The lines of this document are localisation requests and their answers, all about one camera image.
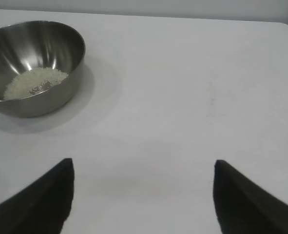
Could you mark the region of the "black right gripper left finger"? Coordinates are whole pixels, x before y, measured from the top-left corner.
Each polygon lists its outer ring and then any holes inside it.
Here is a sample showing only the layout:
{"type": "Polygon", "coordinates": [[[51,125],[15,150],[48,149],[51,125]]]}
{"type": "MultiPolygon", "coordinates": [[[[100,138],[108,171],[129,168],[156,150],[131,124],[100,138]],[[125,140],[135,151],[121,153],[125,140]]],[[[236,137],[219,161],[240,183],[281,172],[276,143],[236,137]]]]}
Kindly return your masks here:
{"type": "Polygon", "coordinates": [[[74,198],[75,172],[65,158],[0,204],[0,234],[59,234],[74,198]]]}

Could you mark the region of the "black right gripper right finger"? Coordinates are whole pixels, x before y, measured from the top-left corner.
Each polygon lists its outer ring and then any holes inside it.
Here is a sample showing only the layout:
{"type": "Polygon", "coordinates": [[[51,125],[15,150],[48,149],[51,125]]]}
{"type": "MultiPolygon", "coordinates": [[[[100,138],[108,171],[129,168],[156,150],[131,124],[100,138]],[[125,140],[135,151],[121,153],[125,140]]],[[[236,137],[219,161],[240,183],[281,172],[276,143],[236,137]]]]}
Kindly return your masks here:
{"type": "Polygon", "coordinates": [[[288,234],[288,205],[224,160],[214,166],[213,201],[224,234],[288,234]]]}

